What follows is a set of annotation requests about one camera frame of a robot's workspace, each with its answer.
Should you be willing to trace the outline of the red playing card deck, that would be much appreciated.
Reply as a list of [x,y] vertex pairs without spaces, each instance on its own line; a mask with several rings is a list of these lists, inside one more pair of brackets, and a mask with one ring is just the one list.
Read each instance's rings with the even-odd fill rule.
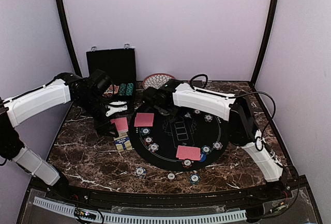
[[111,123],[115,124],[118,133],[124,133],[128,131],[128,121],[126,117],[112,119]]

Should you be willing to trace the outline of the red cards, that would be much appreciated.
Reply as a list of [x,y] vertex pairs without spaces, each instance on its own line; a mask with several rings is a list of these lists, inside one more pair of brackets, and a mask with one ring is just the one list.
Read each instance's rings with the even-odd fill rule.
[[152,127],[154,113],[137,113],[134,119],[134,127]]
[[176,158],[185,160],[199,161],[201,159],[201,149],[194,146],[182,146],[177,147]]

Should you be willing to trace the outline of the blue small blind button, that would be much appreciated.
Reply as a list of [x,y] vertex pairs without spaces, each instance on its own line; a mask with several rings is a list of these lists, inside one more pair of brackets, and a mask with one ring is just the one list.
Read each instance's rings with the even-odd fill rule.
[[204,162],[205,160],[206,160],[206,154],[201,153],[200,162]]

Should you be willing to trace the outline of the brown white chip stack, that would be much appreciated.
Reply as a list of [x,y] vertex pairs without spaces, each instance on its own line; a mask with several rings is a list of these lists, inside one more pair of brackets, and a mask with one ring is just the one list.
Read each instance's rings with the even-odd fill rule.
[[170,180],[170,181],[174,180],[175,179],[175,174],[174,173],[168,173],[167,174],[167,179]]

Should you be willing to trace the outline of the blue tan chip stack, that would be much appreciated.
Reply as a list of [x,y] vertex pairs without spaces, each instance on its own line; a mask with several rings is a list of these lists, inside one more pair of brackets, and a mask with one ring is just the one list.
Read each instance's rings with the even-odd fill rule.
[[143,167],[137,167],[134,171],[134,174],[138,178],[145,178],[146,177],[146,170]]

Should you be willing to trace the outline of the blue green chip stack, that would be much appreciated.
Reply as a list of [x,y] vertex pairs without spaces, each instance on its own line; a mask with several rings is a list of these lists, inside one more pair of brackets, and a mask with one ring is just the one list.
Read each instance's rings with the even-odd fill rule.
[[189,177],[189,181],[192,185],[197,185],[200,182],[201,178],[198,174],[193,173]]

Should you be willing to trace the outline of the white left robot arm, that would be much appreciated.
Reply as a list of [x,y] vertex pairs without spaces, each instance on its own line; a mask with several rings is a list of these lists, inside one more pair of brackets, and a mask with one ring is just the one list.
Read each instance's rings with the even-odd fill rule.
[[60,200],[69,201],[73,190],[66,185],[66,177],[34,152],[20,138],[18,129],[25,123],[40,123],[47,117],[48,110],[54,111],[58,106],[74,102],[93,118],[94,129],[99,135],[118,137],[111,117],[126,111],[128,104],[104,97],[106,90],[113,86],[112,79],[101,70],[85,78],[63,72],[42,86],[1,100],[1,158],[4,162],[15,162],[30,175],[53,187],[53,193]]

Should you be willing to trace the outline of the cards in case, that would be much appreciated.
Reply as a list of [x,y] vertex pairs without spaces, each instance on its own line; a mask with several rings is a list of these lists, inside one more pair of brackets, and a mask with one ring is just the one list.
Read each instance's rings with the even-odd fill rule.
[[111,95],[117,94],[118,91],[119,91],[119,86],[117,86],[117,85],[115,85],[115,86],[110,85],[109,88],[104,92],[104,95],[111,96]]

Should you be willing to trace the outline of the green chip row left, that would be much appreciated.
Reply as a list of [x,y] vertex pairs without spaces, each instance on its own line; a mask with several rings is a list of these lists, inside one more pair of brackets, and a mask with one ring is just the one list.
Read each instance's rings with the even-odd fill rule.
[[118,95],[119,95],[119,96],[125,96],[125,95],[126,95],[126,89],[127,89],[127,84],[122,83],[122,84],[119,86]]

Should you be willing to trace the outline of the green chip row right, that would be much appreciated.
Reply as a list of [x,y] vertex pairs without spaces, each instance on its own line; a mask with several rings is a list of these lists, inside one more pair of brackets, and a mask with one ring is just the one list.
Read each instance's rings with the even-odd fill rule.
[[134,84],[133,83],[128,83],[126,85],[126,91],[125,91],[125,96],[132,96],[134,92]]

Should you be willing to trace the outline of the round black poker mat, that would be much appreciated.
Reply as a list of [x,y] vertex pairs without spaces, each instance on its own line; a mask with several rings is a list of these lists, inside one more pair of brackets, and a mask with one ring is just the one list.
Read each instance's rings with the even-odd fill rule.
[[[176,117],[163,116],[145,103],[136,109],[130,120],[129,136],[130,142],[139,156],[148,163],[168,171],[199,170],[221,157],[229,143],[226,135],[227,123],[214,115],[211,122],[206,122],[204,117],[207,113],[201,112],[200,115],[195,115],[193,109],[183,109],[185,110],[184,115]],[[148,127],[151,132],[147,136],[140,134],[140,129],[143,127],[134,127],[137,113],[154,113],[154,123],[152,127]],[[190,113],[192,118],[186,118],[187,113]],[[151,153],[148,146],[144,144],[145,137],[152,137],[153,143],[159,145],[159,150]],[[213,149],[214,142],[221,142],[222,149]],[[183,160],[176,158],[179,145],[194,146],[200,149],[207,145],[212,151],[206,155],[204,162],[193,161],[192,166],[186,169],[182,166]]]

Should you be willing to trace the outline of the patterned ceramic plate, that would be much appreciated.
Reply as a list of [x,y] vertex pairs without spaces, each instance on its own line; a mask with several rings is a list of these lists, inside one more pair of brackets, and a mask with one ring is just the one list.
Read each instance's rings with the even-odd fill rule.
[[147,89],[149,87],[159,89],[170,79],[175,79],[175,77],[167,73],[155,73],[146,77],[143,80],[142,86],[144,89]]

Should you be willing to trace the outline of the black poker chip case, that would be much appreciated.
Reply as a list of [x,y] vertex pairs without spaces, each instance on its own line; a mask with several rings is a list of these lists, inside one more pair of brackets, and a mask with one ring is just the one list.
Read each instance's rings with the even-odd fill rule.
[[100,69],[115,85],[135,84],[137,80],[135,49],[107,49],[86,52],[88,72]]

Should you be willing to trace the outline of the black corner frame post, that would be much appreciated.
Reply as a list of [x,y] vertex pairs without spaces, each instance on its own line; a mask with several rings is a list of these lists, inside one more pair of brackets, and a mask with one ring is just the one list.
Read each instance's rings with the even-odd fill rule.
[[67,17],[66,17],[64,1],[63,0],[55,0],[55,1],[56,1],[59,20],[60,20],[61,27],[62,27],[63,36],[65,39],[66,47],[67,47],[67,50],[69,53],[69,58],[70,58],[73,70],[74,70],[75,74],[77,74],[78,76],[81,77],[82,72],[81,72],[81,69],[80,69],[80,66],[78,63],[76,52],[74,50],[74,45],[72,42],[71,33],[69,30],[69,25],[68,25],[68,21],[67,21]]
[[267,50],[268,43],[269,43],[269,38],[270,38],[272,28],[273,28],[277,3],[278,3],[278,0],[270,0],[270,3],[269,3],[269,9],[268,9],[268,14],[267,14],[267,18],[266,18],[266,23],[265,23],[265,28],[264,28],[264,32],[263,32],[261,45],[260,45],[260,49],[258,52],[256,63],[255,63],[255,67],[254,67],[254,70],[253,70],[253,73],[252,73],[252,76],[250,79],[251,88],[255,88],[259,74],[262,69],[263,61],[264,61],[266,50]]

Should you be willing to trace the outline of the black corner frame post right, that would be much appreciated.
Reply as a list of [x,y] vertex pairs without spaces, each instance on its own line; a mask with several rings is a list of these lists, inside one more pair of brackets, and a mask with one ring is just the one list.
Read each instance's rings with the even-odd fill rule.
[[278,3],[278,0],[270,0],[270,3],[269,3],[269,9],[268,9],[268,14],[267,14],[267,18],[266,18],[266,23],[265,23],[265,28],[264,28],[264,32],[263,32],[261,45],[260,45],[260,49],[258,52],[256,63],[255,63],[255,67],[254,67],[254,70],[253,70],[253,73],[252,73],[252,76],[250,79],[251,88],[255,88],[259,74],[262,69],[263,61],[264,61],[266,50],[267,50],[268,43],[269,43],[269,38],[270,38],[272,28],[273,28],[277,3]]

